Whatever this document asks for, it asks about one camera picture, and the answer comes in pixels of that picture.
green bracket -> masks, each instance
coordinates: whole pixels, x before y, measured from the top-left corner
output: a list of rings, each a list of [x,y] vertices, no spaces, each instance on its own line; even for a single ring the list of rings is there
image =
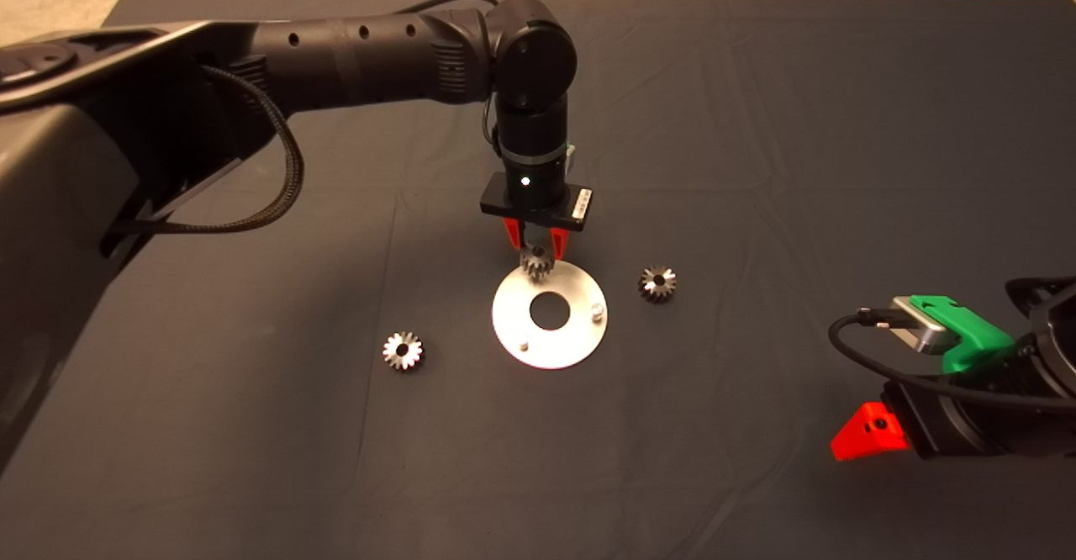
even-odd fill
[[[1016,345],[1007,333],[945,295],[912,295],[909,300],[960,338],[942,358],[945,373],[966,370]]]

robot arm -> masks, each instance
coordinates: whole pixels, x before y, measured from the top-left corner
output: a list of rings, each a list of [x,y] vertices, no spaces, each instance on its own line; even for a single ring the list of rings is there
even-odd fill
[[[888,381],[881,402],[860,407],[833,439],[834,456],[1076,453],[1076,279],[1018,279],[1006,290],[1031,325],[1017,339],[945,296],[896,297],[890,308],[838,319],[834,347]],[[853,324],[942,355],[942,374],[909,375],[866,356],[840,337]]]
[[[537,0],[484,15],[203,22],[0,48],[0,470],[111,280],[179,205],[270,141],[281,127],[271,111],[492,99],[505,171],[482,210],[516,232],[581,230],[590,191],[565,183],[575,72],[570,38]]]

black cable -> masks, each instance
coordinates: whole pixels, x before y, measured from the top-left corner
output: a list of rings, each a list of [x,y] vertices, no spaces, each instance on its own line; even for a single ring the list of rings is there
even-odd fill
[[[421,2],[421,3],[415,3],[414,5],[411,5],[410,8],[404,8],[402,10],[398,10],[398,11],[395,11],[393,13],[417,13],[417,12],[422,12],[422,11],[430,9],[430,8],[436,8],[436,5],[442,5],[442,4],[445,4],[445,3],[451,3],[453,1],[465,1],[465,0],[425,0],[425,1]],[[491,5],[495,5],[495,8],[496,8],[496,5],[500,4],[500,1],[497,1],[497,0],[477,0],[477,1],[485,1],[486,3],[490,3]]]
[[[846,326],[859,324],[872,326],[879,322],[876,318],[872,320],[869,312],[861,312],[849,317],[839,318],[830,325],[830,344],[838,352],[848,356],[852,362],[881,375],[882,377],[900,381],[901,383],[918,388],[925,392],[931,392],[939,396],[947,396],[954,401],[961,401],[975,405],[990,406],[1002,409],[1049,412],[1054,415],[1076,415],[1076,402],[1066,398],[1046,398],[1043,396],[1022,396],[1019,394],[1002,394],[999,392],[982,392],[942,383],[926,377],[910,375],[900,372],[893,367],[884,365],[864,353],[853,349],[841,340],[840,331]]]
[[[295,136],[292,134],[292,129],[287,126],[287,118],[280,111],[280,108],[273,103],[272,98],[258,88],[257,85],[237,76],[237,74],[232,74],[218,68],[203,66],[202,70],[206,74],[208,74],[208,76],[217,81],[230,83],[250,96],[253,96],[253,98],[258,101],[258,104],[265,111],[266,116],[269,117],[269,123],[272,124],[273,128],[277,130],[277,135],[280,136],[281,142],[284,143],[284,154],[286,159],[284,162],[284,187],[281,188],[277,198],[266,206],[265,209],[236,222],[227,224],[181,224],[175,222],[122,221],[113,224],[113,233],[128,235],[206,235],[241,233],[260,228],[280,220],[281,216],[283,216],[284,213],[287,213],[287,210],[295,205],[295,199],[298,198],[299,191],[302,188],[303,163],[302,152],[299,151],[299,142],[296,141]]]

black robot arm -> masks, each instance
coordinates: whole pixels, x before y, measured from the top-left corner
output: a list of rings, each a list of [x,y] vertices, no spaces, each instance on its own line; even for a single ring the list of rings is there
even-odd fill
[[[0,47],[0,470],[104,289],[166,232],[155,224],[277,131],[301,181],[291,114],[494,99],[505,172],[482,210],[581,229],[582,188],[564,182],[575,72],[571,40],[537,0],[484,15],[166,24]],[[285,191],[294,200],[298,185]]]

white label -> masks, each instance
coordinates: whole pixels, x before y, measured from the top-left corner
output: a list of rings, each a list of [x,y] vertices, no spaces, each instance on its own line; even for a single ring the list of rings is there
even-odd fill
[[[572,220],[581,220],[586,216],[586,208],[591,205],[591,191],[583,188],[579,191],[579,198],[576,199],[576,208],[571,210]]]

